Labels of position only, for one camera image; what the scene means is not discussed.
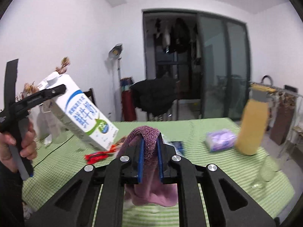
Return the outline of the person's left hand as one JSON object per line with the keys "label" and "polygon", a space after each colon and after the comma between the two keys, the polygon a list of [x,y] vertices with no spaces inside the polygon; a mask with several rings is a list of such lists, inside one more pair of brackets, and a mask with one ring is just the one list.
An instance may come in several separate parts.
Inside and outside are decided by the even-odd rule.
{"label": "person's left hand", "polygon": [[[36,132],[31,120],[29,121],[28,131],[22,140],[22,150],[20,156],[29,160],[37,157],[37,144],[35,142]],[[7,167],[11,172],[16,173],[18,171],[17,165],[12,158],[10,146],[15,146],[15,138],[8,132],[1,133],[1,163]]]}

